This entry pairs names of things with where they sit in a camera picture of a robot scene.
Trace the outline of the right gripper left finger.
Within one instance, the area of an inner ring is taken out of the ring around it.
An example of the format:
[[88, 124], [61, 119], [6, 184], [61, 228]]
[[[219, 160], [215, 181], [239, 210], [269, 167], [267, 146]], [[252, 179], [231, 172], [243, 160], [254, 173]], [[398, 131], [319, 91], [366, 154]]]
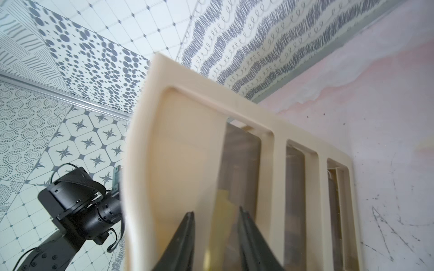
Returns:
[[192, 271], [195, 236], [195, 215], [187, 212], [153, 271]]

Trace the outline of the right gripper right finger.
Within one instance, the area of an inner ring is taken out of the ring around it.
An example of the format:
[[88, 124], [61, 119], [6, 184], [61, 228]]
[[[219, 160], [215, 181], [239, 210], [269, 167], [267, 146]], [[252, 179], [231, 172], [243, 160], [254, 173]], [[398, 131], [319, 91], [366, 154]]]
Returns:
[[249, 212], [239, 207], [237, 223], [243, 271], [283, 271]]

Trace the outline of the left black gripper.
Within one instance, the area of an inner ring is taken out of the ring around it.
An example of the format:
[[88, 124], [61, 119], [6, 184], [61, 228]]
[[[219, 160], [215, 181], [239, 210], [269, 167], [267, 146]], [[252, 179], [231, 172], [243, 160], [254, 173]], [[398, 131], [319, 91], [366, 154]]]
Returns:
[[109, 230], [121, 221], [122, 207], [118, 196], [107, 195], [73, 218], [79, 235], [87, 240], [103, 245], [109, 236]]

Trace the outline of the grey drawer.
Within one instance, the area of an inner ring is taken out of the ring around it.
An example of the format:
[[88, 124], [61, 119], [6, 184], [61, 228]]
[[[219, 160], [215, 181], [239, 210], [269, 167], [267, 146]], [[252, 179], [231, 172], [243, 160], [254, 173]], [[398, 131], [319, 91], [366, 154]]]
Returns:
[[209, 245], [203, 263], [206, 271], [241, 270], [237, 232], [239, 207], [256, 213], [260, 156], [259, 137], [227, 124]]
[[306, 270], [305, 157], [293, 146], [286, 148], [284, 268]]

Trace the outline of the beige drawer organizer cabinet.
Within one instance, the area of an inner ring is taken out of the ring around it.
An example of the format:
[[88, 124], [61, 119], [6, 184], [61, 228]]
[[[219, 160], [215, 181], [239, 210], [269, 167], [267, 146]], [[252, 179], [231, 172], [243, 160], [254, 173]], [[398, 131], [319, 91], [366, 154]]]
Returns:
[[361, 271], [352, 158], [158, 54], [126, 139], [128, 271]]

